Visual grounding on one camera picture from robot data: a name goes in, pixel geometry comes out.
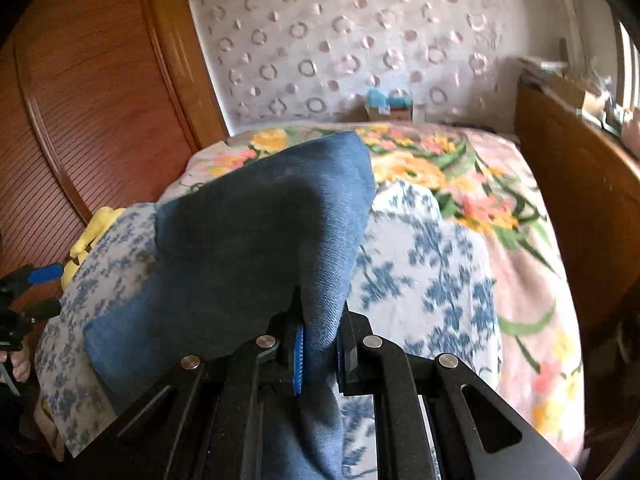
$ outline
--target human hand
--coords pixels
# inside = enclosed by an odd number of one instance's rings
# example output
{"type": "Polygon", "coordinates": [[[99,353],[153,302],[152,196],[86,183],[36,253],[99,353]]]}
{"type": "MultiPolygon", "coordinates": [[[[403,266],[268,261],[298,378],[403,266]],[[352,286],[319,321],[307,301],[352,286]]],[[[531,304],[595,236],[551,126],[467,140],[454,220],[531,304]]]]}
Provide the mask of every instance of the human hand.
{"type": "MultiPolygon", "coordinates": [[[[22,345],[19,352],[9,352],[11,363],[14,366],[14,379],[19,383],[23,383],[29,378],[31,372],[31,362],[29,361],[29,347],[22,345]]],[[[0,352],[0,363],[6,361],[6,352],[0,352]]],[[[4,383],[4,377],[0,375],[0,383],[4,383]]]]}

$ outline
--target yellow plush toy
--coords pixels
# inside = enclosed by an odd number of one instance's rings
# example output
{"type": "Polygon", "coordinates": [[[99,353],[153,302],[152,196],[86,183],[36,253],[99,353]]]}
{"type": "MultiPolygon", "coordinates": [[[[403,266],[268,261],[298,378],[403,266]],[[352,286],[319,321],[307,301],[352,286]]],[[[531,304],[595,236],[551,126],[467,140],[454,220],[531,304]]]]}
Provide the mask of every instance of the yellow plush toy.
{"type": "Polygon", "coordinates": [[[96,211],[89,225],[69,251],[71,260],[65,265],[62,278],[60,278],[62,290],[66,289],[76,271],[82,265],[82,262],[86,260],[89,255],[89,250],[91,250],[90,246],[95,247],[98,241],[100,241],[100,238],[102,238],[109,227],[113,225],[124,211],[124,208],[113,209],[111,207],[101,207],[96,211]]]}

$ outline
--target cardboard box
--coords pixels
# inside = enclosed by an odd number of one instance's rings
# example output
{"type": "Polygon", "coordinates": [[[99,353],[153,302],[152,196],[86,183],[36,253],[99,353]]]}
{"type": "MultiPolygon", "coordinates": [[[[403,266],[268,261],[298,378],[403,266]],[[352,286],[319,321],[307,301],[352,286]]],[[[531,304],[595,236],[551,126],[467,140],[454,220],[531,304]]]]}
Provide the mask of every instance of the cardboard box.
{"type": "Polygon", "coordinates": [[[367,106],[367,115],[372,123],[383,121],[411,121],[413,107],[390,108],[389,115],[381,114],[377,108],[367,106]]]}
{"type": "Polygon", "coordinates": [[[549,88],[569,106],[583,110],[594,117],[600,117],[604,111],[606,100],[596,97],[589,89],[579,82],[568,81],[559,75],[551,76],[549,88]]]}

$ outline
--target bed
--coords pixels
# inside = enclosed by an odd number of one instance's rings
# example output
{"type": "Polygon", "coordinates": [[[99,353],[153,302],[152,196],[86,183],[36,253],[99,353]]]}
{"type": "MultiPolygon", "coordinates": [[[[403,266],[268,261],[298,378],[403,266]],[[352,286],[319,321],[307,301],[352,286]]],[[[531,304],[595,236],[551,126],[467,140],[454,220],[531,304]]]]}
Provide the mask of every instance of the bed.
{"type": "MultiPolygon", "coordinates": [[[[510,141],[435,124],[280,124],[196,153],[160,201],[197,192],[209,180],[289,146],[348,129],[369,147],[379,195],[398,182],[430,190],[443,219],[484,238],[502,342],[494,386],[575,462],[584,435],[584,392],[574,304],[542,196],[510,141]]],[[[430,301],[432,309],[438,307],[437,294],[430,301]]],[[[62,303],[63,315],[41,338],[36,373],[52,419],[76,455],[114,415],[108,403],[91,400],[92,390],[81,387],[81,375],[91,374],[82,326],[97,314],[90,306],[77,316],[65,314],[64,297],[62,303]]],[[[482,323],[480,311],[476,317],[482,323]]]]}

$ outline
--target patterned wallpaper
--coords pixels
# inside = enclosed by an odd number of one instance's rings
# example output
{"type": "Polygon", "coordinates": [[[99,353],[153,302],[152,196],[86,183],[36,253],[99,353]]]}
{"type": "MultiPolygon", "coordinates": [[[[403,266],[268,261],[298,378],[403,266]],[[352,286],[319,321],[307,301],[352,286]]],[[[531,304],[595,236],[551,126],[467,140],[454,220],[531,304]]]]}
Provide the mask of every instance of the patterned wallpaper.
{"type": "Polygon", "coordinates": [[[414,121],[500,127],[506,0],[190,0],[229,129],[362,116],[369,87],[414,121]]]}

